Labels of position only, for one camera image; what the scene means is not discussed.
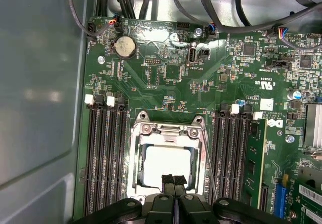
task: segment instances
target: blue connector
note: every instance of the blue connector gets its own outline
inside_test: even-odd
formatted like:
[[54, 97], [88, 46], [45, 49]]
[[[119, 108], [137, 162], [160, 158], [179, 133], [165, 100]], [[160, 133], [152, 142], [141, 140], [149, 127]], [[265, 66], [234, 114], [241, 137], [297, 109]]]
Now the blue connector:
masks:
[[275, 187], [275, 202], [274, 216], [284, 218], [284, 207], [286, 203], [286, 188], [282, 184], [276, 184]]

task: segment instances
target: screw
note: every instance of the screw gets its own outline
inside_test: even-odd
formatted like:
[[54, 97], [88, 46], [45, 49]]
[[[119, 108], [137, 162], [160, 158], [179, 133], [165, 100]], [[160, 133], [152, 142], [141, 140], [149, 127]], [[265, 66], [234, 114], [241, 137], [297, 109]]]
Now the screw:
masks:
[[135, 206], [135, 202], [129, 202], [127, 203], [127, 206]]
[[287, 135], [285, 138], [285, 141], [287, 143], [294, 143], [295, 142], [295, 138], [292, 135]]
[[192, 137], [198, 136], [198, 131], [194, 128], [190, 129], [189, 133]]
[[296, 213], [295, 213], [295, 211], [294, 211], [294, 210], [291, 210], [291, 211], [290, 211], [290, 218], [291, 218], [291, 219], [296, 219]]
[[150, 132], [151, 132], [151, 127], [150, 127], [150, 125], [143, 125], [143, 127], [142, 127], [142, 132], [143, 132], [143, 133], [150, 133]]
[[200, 37], [200, 36], [202, 35], [202, 29], [201, 29], [201, 28], [196, 28], [196, 29], [195, 29], [195, 35], [196, 35], [197, 37]]
[[196, 48], [196, 47], [197, 47], [197, 43], [196, 43], [196, 42], [192, 42], [192, 43], [190, 44], [190, 46], [191, 46], [191, 47], [193, 47], [193, 48]]
[[98, 62], [98, 64], [104, 64], [105, 63], [105, 58], [103, 56], [99, 56], [97, 58], [97, 62]]
[[186, 195], [186, 196], [185, 196], [185, 198], [186, 198], [187, 200], [192, 200], [192, 199], [193, 199], [193, 196], [192, 196], [192, 195]]
[[221, 201], [219, 202], [219, 204], [227, 206], [227, 205], [229, 205], [229, 202], [228, 202], [228, 201], [226, 201], [226, 200], [221, 200]]

